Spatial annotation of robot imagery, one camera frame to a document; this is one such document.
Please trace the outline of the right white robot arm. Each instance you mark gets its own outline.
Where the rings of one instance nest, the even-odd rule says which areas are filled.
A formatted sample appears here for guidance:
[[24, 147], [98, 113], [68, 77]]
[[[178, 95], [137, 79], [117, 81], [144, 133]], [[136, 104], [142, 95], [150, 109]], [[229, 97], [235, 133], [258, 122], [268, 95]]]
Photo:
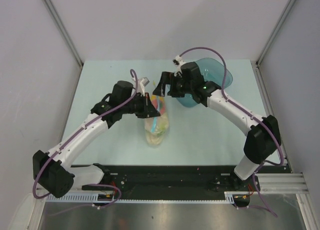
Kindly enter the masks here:
[[186, 94], [231, 121], [246, 136], [244, 157], [234, 168], [231, 186], [242, 191], [249, 184], [249, 177], [256, 173], [265, 160], [281, 149], [278, 120], [273, 116], [257, 116], [228, 96], [223, 87], [206, 81], [196, 62], [180, 64], [176, 72], [164, 71], [153, 95], [182, 98]]

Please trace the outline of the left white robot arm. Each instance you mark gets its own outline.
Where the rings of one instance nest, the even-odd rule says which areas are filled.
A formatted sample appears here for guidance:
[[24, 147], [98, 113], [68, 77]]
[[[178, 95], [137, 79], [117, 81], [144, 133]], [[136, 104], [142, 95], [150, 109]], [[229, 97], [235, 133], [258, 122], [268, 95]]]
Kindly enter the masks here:
[[72, 188], [95, 185], [100, 190], [110, 186], [108, 170], [101, 164], [71, 168], [75, 159], [98, 136], [109, 130], [123, 115], [134, 114], [139, 119], [159, 117], [150, 95], [145, 92], [146, 77], [134, 84], [119, 80], [111, 93], [94, 105], [85, 121], [68, 137], [47, 152], [38, 150], [32, 157], [33, 177], [56, 198]]

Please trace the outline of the clear zip top bag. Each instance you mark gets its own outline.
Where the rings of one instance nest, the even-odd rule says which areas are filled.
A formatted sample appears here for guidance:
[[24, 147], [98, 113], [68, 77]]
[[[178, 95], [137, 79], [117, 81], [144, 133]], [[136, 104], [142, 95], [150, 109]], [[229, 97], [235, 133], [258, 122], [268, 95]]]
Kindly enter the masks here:
[[157, 146], [162, 143], [169, 129], [169, 115], [164, 97], [152, 95], [151, 103], [160, 116], [145, 119], [144, 129], [147, 143], [151, 146]]

